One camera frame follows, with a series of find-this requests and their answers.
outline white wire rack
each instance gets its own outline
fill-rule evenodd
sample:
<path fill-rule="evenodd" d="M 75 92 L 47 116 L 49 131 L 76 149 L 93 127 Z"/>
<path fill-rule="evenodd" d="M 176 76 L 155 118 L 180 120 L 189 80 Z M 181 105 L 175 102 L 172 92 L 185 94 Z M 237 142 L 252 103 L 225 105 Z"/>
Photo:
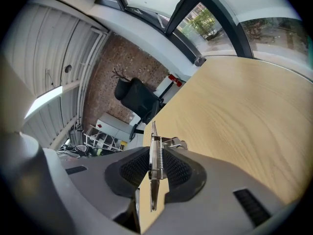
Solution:
<path fill-rule="evenodd" d="M 89 130 L 84 133 L 84 144 L 91 147 L 99 147 L 112 151 L 122 151 L 123 145 L 121 140 L 116 139 L 102 131 L 96 129 L 96 127 L 90 125 Z"/>

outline gray plastic housing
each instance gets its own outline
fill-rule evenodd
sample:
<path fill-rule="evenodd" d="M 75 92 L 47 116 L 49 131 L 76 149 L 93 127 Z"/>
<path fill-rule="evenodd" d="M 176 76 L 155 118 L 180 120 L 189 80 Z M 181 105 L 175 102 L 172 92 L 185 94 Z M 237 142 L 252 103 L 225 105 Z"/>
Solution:
<path fill-rule="evenodd" d="M 108 164 L 140 150 L 61 163 L 53 151 L 23 134 L 1 135 L 0 171 L 21 209 L 52 234 L 134 234 L 112 219 L 124 212 L 130 199 L 115 195 L 105 184 Z M 151 234 L 270 234 L 292 211 L 267 187 L 238 167 L 190 151 L 172 149 L 205 168 L 206 182 L 192 199 L 168 203 L 145 232 Z M 68 176 L 65 168 L 87 170 Z M 233 191 L 249 189 L 273 215 L 253 227 Z"/>

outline wooden table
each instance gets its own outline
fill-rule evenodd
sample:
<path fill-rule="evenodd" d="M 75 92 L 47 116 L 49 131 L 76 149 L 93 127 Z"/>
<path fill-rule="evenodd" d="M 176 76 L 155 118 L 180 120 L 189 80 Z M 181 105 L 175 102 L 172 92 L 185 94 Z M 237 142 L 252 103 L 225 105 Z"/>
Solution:
<path fill-rule="evenodd" d="M 188 149 L 231 162 L 285 203 L 301 196 L 313 168 L 313 84 L 270 63 L 210 57 L 155 117 L 157 132 L 179 137 Z M 151 123 L 143 146 L 150 145 Z M 149 180 L 140 190 L 144 232 L 164 208 L 150 213 Z"/>

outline brick wall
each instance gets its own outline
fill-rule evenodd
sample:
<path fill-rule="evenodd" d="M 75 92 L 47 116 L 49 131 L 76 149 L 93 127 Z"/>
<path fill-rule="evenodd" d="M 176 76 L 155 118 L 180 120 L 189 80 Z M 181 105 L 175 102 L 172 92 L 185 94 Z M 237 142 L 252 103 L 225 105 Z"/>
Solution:
<path fill-rule="evenodd" d="M 84 104 L 83 125 L 95 125 L 104 112 L 129 123 L 132 112 L 114 97 L 118 79 L 111 78 L 112 71 L 124 71 L 131 80 L 138 77 L 143 83 L 155 89 L 167 76 L 168 70 L 155 58 L 125 38 L 112 34 L 98 59 L 87 89 Z"/>

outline black vent grille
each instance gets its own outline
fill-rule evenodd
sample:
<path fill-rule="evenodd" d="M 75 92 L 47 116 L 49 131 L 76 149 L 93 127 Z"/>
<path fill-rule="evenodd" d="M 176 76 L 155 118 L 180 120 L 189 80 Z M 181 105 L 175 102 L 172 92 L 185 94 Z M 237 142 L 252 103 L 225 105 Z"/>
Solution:
<path fill-rule="evenodd" d="M 120 168 L 120 175 L 136 188 L 149 169 L 149 150 L 133 158 Z"/>
<path fill-rule="evenodd" d="M 74 173 L 81 172 L 81 171 L 84 171 L 84 170 L 87 170 L 87 168 L 81 165 L 81 166 L 78 166 L 78 167 L 73 167 L 73 168 L 66 169 L 65 171 L 67 172 L 68 175 L 70 175 L 70 174 L 74 174 Z"/>
<path fill-rule="evenodd" d="M 237 190 L 233 193 L 255 227 L 270 218 L 269 212 L 248 189 Z"/>
<path fill-rule="evenodd" d="M 183 160 L 178 159 L 169 152 L 164 152 L 165 171 L 170 189 L 186 183 L 192 174 L 191 167 Z"/>

